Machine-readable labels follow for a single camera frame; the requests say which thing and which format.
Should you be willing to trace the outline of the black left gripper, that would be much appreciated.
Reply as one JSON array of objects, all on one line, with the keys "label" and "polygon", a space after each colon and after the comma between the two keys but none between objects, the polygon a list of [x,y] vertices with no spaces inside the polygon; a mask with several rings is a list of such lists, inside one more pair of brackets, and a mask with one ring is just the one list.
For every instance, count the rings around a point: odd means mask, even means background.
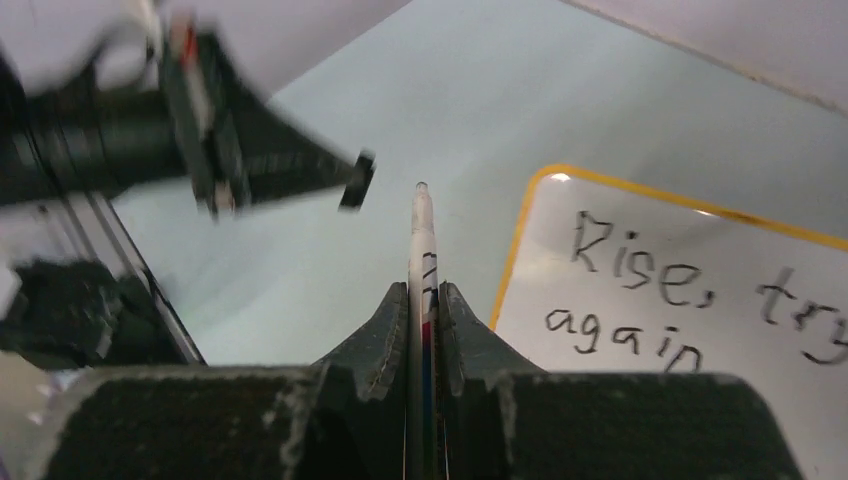
[{"label": "black left gripper", "polygon": [[217,35],[195,20],[167,27],[158,80],[193,195],[212,215],[345,190],[355,162],[272,112],[236,73]]}]

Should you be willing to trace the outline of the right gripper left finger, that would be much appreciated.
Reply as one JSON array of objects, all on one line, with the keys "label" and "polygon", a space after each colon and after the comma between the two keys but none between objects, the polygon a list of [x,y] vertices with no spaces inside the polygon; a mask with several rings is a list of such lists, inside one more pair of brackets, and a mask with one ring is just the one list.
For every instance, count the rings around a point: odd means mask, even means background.
[{"label": "right gripper left finger", "polygon": [[321,360],[84,374],[51,410],[23,479],[400,479],[402,283]]}]

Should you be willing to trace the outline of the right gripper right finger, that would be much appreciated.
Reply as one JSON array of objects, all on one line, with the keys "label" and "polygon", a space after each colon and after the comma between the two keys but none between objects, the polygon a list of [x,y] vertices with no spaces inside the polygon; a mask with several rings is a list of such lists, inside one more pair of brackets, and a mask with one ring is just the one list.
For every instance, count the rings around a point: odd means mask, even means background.
[{"label": "right gripper right finger", "polygon": [[549,373],[439,289],[453,479],[798,479],[763,398],[724,374]]}]

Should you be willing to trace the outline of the black marker cap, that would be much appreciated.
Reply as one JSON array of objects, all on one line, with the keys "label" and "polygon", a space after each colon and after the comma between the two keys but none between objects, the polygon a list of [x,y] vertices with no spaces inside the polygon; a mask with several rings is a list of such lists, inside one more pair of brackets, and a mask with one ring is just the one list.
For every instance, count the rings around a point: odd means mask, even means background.
[{"label": "black marker cap", "polygon": [[340,210],[359,210],[364,203],[375,173],[375,156],[371,152],[362,151],[345,185],[345,190],[339,203]]}]

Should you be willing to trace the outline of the black whiteboard marker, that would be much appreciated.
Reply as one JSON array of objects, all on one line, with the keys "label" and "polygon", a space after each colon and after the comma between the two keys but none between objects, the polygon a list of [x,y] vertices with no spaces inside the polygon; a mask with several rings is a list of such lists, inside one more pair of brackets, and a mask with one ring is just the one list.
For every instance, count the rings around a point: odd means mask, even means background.
[{"label": "black whiteboard marker", "polygon": [[416,185],[408,262],[407,479],[441,479],[435,324],[438,268],[433,204],[428,185]]}]

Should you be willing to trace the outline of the yellow framed whiteboard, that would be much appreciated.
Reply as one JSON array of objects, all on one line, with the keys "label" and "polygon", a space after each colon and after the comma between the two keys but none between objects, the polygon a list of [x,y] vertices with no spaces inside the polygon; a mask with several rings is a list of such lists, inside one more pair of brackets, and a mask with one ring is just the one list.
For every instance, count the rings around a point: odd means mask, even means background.
[{"label": "yellow framed whiteboard", "polygon": [[847,475],[847,243],[569,165],[529,182],[491,329],[549,370],[720,372]]}]

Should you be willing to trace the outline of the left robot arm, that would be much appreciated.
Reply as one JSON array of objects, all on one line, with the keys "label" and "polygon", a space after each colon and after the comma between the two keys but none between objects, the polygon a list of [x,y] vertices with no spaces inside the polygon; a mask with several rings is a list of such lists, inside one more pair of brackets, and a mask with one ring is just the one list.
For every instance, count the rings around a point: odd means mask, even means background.
[{"label": "left robot arm", "polygon": [[191,18],[147,35],[155,88],[100,88],[98,60],[130,28],[38,93],[1,65],[1,236],[22,278],[1,298],[1,348],[42,370],[203,360],[113,207],[130,188],[185,179],[212,216],[334,188],[357,209],[374,175],[371,154],[346,159],[266,107]]}]

